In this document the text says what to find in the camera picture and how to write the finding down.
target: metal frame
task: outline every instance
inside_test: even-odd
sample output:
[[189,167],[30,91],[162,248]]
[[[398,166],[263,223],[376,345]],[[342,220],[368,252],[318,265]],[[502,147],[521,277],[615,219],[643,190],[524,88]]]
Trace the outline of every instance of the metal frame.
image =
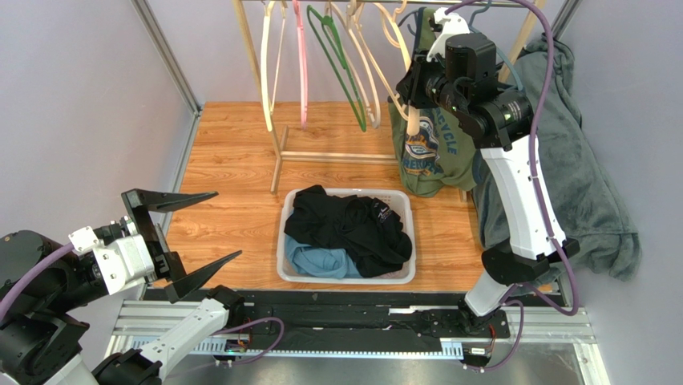
[[[183,184],[183,179],[185,178],[185,170],[188,169],[188,162],[190,161],[190,154],[192,153],[192,146],[195,143],[195,138],[197,136],[197,130],[199,129],[199,123],[201,120],[201,111],[199,111],[192,121],[192,127],[188,133],[188,138],[183,146],[183,153],[180,156],[180,162],[176,168],[176,178],[173,181],[173,193],[178,193],[180,191],[180,186]],[[164,235],[168,234],[168,230],[171,228],[171,219],[173,218],[173,212],[165,213],[164,219],[161,221],[161,230]]]
[[[162,335],[175,324],[193,312],[199,302],[177,302],[169,304],[162,301],[124,301],[114,331],[107,347],[105,357],[139,347],[141,344]],[[402,312],[425,309],[448,309],[455,306],[409,306],[387,308],[390,312]],[[511,343],[519,327],[519,308],[504,307],[507,322],[510,327]],[[596,337],[585,309],[581,308],[574,317],[566,317],[551,307],[525,307],[524,329],[522,344],[570,344],[573,346],[581,375],[586,384],[609,384],[607,372],[600,355]],[[224,341],[230,337],[236,339],[236,334],[216,336],[204,340],[192,355],[231,355],[223,351]],[[465,342],[481,342],[477,338],[441,338],[442,352],[438,353],[372,353],[372,352],[324,352],[324,351],[278,351],[267,355],[270,357],[299,357],[299,358],[364,358],[364,359],[459,359],[462,356],[462,344]],[[255,355],[260,351],[250,351],[246,354]]]
[[168,72],[171,73],[171,77],[176,83],[178,91],[180,91],[180,94],[183,96],[185,103],[188,105],[188,108],[190,108],[190,111],[195,114],[195,117],[198,116],[202,106],[197,101],[197,98],[192,92],[192,88],[190,87],[188,80],[185,78],[185,75],[180,69],[180,65],[178,64],[176,57],[173,55],[173,51],[168,45],[168,41],[166,40],[166,37],[159,26],[159,22],[156,21],[156,17],[154,16],[154,12],[152,12],[148,1],[131,0],[131,3],[138,12],[138,15],[140,16],[144,26],[147,28],[149,37],[152,38],[156,49],[161,55],[161,59],[164,60],[166,68],[168,68]]
[[562,37],[582,1],[583,0],[564,1],[562,8],[560,8],[560,12],[558,12],[557,16],[555,17],[555,21],[552,22],[553,38],[559,39]]

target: clothing rack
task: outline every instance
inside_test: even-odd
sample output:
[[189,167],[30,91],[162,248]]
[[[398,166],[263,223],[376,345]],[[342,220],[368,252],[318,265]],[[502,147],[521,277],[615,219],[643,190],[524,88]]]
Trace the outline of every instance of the clothing rack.
[[[254,81],[256,82],[257,89],[261,89],[261,73],[259,62],[257,59],[256,49],[254,48],[254,43],[252,40],[251,30],[249,28],[249,21],[245,13],[245,8],[242,2],[249,1],[260,1],[260,0],[232,0],[232,4],[235,7],[235,13],[237,16],[237,21],[240,24],[240,31],[242,33],[242,39],[245,42],[247,48],[247,56],[249,57],[249,64],[252,69],[252,74],[254,76]],[[306,2],[328,2],[329,0],[305,0]],[[348,0],[331,0],[332,2],[347,2]],[[402,0],[357,0],[357,2],[376,2],[381,4],[402,4]],[[409,4],[422,4],[428,6],[447,6],[459,4],[462,1],[459,0],[408,0]],[[576,0],[565,0],[565,3],[574,3]],[[534,3],[537,6],[543,6],[545,0],[535,0]],[[485,6],[487,4],[486,0],[481,2],[476,2],[472,4],[473,6]],[[491,6],[504,7],[504,8],[522,8],[521,5],[514,2],[492,2]],[[513,51],[509,55],[511,60],[514,60],[519,55],[522,46],[528,40],[531,34],[531,29],[534,26],[535,18],[527,16],[524,19],[524,23],[519,31],[515,44],[513,45]],[[271,120],[271,127],[275,127],[272,124],[272,116],[265,114],[267,120]],[[285,160],[292,162],[318,162],[318,163],[351,163],[351,164],[398,164],[396,157],[394,155],[388,154],[356,154],[356,153],[339,153],[339,152],[305,152],[305,151],[290,151],[286,149],[287,146],[287,136],[289,134],[289,126],[285,125],[284,131],[282,132],[280,138],[277,136],[277,130],[274,128],[269,132],[271,140],[273,142],[273,149],[275,150],[275,170],[273,172],[273,181],[270,185],[270,192],[272,194],[277,193],[277,186],[280,181],[280,174],[282,170],[282,162]],[[465,192],[461,194],[461,199],[467,199]]]

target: gray blanket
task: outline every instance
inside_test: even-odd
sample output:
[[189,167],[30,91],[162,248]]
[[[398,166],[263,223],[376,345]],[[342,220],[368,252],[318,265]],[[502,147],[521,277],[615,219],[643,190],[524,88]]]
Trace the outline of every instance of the gray blanket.
[[[641,262],[636,226],[606,171],[597,163],[581,131],[581,114],[572,98],[574,56],[556,43],[555,76],[539,125],[540,162],[557,220],[568,237],[579,241],[581,251],[572,267],[628,281]],[[535,107],[543,86],[548,44],[527,46],[515,68]],[[472,190],[479,215],[479,237],[485,249],[510,237],[498,189],[486,163],[475,162],[480,183]],[[561,263],[535,284],[554,281],[564,270]]]

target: white hanger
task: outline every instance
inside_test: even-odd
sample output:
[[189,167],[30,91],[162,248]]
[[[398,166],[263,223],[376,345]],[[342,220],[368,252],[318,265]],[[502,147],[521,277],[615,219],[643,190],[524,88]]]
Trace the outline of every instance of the white hanger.
[[[398,21],[397,21],[398,16],[400,14],[402,14],[403,11],[406,10],[406,6],[408,6],[408,0],[403,0],[403,3],[401,4],[401,6],[394,10],[394,13],[391,16],[391,20],[398,23]],[[380,18],[380,20],[382,20],[382,30],[384,31],[384,36],[386,36],[386,39],[389,40],[389,44],[391,44],[392,46],[394,46],[396,48],[401,48],[401,44],[398,41],[394,40],[393,37],[391,37],[391,34],[389,33],[389,29],[386,27],[386,21],[384,20],[384,18]]]
[[356,6],[356,2],[354,0],[352,0],[352,2],[347,6],[346,17],[344,17],[342,15],[342,11],[339,9],[339,7],[337,7],[337,5],[332,3],[331,1],[328,1],[325,4],[325,14],[329,14],[330,17],[331,17],[331,14],[337,15],[339,22],[342,24],[342,26],[346,30],[346,34],[349,35],[349,38],[351,39],[351,41],[354,42],[354,45],[356,46],[356,50],[358,50],[358,53],[361,56],[361,60],[363,61],[363,66],[365,67],[366,74],[368,76],[368,79],[370,80],[370,88],[372,90],[373,99],[374,99],[374,112],[372,111],[372,107],[370,106],[370,101],[368,100],[366,90],[363,87],[363,83],[360,79],[360,76],[358,75],[358,72],[356,71],[354,64],[349,59],[349,56],[346,54],[346,50],[344,51],[344,56],[346,57],[346,62],[349,64],[349,68],[351,70],[351,73],[353,74],[354,78],[356,79],[356,84],[358,85],[358,88],[361,92],[361,97],[363,99],[363,104],[364,104],[364,107],[366,109],[366,113],[367,113],[368,117],[370,118],[370,124],[372,125],[373,128],[378,128],[379,124],[381,123],[381,119],[382,119],[382,105],[379,102],[377,87],[375,86],[374,77],[372,76],[372,72],[370,71],[370,66],[368,65],[366,55],[363,52],[363,49],[361,48],[360,44],[358,43],[358,39],[356,38],[356,35],[354,34],[353,30],[351,29],[351,22],[353,20],[355,10],[357,9],[357,8],[354,8],[355,6]]
[[[380,11],[380,17],[386,18],[386,21],[389,23],[391,28],[394,30],[394,33],[396,34],[396,39],[398,43],[398,48],[401,50],[401,56],[403,57],[403,64],[404,67],[406,68],[406,71],[408,71],[408,68],[410,67],[410,52],[408,51],[408,46],[406,45],[406,41],[403,40],[403,35],[401,34],[401,31],[398,29],[398,25],[396,22],[391,18],[391,15],[389,14],[389,11],[386,10],[382,4],[379,3],[373,3]],[[408,127],[407,127],[407,132],[409,135],[416,135],[419,133],[420,130],[420,114],[419,111],[415,107],[407,106],[408,107],[408,112],[406,114],[406,106],[402,105],[401,102],[398,100],[398,94],[394,90],[392,86],[389,85],[389,82],[386,80],[386,77],[382,73],[382,69],[379,67],[377,64],[377,61],[374,59],[374,56],[372,55],[372,52],[370,52],[370,49],[363,38],[362,35],[362,25],[358,22],[360,20],[361,14],[362,14],[362,9],[363,9],[364,4],[361,4],[358,7],[358,11],[353,17],[354,25],[356,26],[356,30],[358,30],[358,39],[359,42],[361,43],[364,52],[366,53],[368,59],[370,59],[370,62],[373,64],[374,69],[377,72],[377,75],[379,76],[379,79],[382,81],[384,84],[384,87],[386,90],[389,92],[389,97],[394,101],[394,104],[396,105],[396,108],[398,109],[398,112],[401,114],[401,117],[404,120],[408,121]]]
[[309,110],[309,70],[306,63],[306,41],[304,38],[303,12],[299,0],[292,0],[294,16],[297,18],[297,40],[299,43],[299,82],[301,85],[301,129],[308,123]]
[[[280,30],[280,45],[277,48],[277,60],[275,63],[275,83],[273,85],[273,99],[268,95],[268,35],[270,32],[270,19],[273,14],[275,4],[280,3],[282,12],[282,28]],[[263,113],[266,115],[265,126],[268,131],[273,130],[273,120],[269,117],[273,115],[275,108],[275,94],[277,92],[277,78],[280,74],[280,57],[282,56],[282,41],[285,37],[285,20],[287,3],[284,0],[271,0],[265,7],[265,15],[263,17],[263,37],[261,39],[261,104],[263,105]]]

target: light blue clothing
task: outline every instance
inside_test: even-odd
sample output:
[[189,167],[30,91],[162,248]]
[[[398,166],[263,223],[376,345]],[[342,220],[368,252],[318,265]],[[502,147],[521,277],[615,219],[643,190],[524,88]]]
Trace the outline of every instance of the light blue clothing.
[[299,274],[321,278],[362,278],[344,249],[319,249],[285,235],[285,256]]

